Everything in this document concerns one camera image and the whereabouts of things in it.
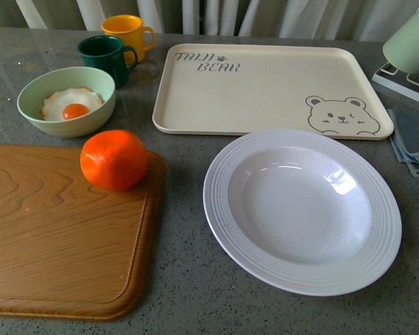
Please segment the egg yolk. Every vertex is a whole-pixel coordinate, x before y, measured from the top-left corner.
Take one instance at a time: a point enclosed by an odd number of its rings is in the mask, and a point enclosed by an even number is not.
[[[62,116],[65,120],[74,119],[75,117],[80,117],[89,112],[87,106],[84,106],[82,103],[72,103],[64,108]]]

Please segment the countertop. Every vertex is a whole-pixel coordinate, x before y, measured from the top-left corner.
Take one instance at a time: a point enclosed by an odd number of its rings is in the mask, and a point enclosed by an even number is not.
[[[47,135],[25,120],[16,100],[31,80],[51,70],[83,66],[76,52],[98,31],[0,28],[0,143],[81,147],[88,136]],[[419,334],[419,178],[399,163],[389,139],[341,140],[386,180],[402,216],[402,244],[375,283],[336,297],[308,297],[268,285],[220,247],[205,218],[202,191],[214,157],[236,137],[170,135],[152,111],[168,50],[180,43],[339,47],[370,79],[384,63],[381,43],[158,34],[147,58],[117,90],[115,112],[100,129],[135,132],[164,157],[166,180],[159,227],[140,303],[113,322],[0,318],[0,334]],[[387,109],[419,103],[372,82]]]

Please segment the mug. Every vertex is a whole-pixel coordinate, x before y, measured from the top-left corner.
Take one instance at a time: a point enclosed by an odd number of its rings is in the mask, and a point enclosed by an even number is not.
[[[419,11],[383,45],[383,54],[398,70],[419,72]]]
[[[138,55],[138,61],[146,57],[146,51],[152,49],[155,44],[155,33],[151,27],[144,27],[142,20],[134,15],[117,15],[105,19],[101,28],[106,35],[113,35],[121,38],[125,45],[133,47]],[[145,44],[144,32],[148,31],[152,35],[150,44]],[[126,63],[133,63],[131,54],[124,55]]]
[[[116,87],[128,81],[128,73],[138,64],[138,56],[131,46],[124,46],[116,36],[99,35],[86,38],[78,45],[78,52],[86,66],[104,70],[113,77]],[[133,57],[131,65],[124,61],[124,53]]]

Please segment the bear drawing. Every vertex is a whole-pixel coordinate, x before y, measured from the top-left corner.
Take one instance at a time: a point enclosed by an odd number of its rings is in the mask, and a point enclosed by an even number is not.
[[[310,96],[306,104],[311,108],[309,125],[322,134],[375,135],[380,130],[380,123],[369,115],[365,102],[359,98],[340,101]]]

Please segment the wood grain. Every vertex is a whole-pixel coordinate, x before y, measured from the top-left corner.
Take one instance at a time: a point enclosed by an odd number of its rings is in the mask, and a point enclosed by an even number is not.
[[[0,315],[114,320],[145,286],[165,165],[127,191],[92,186],[80,148],[0,144]]]

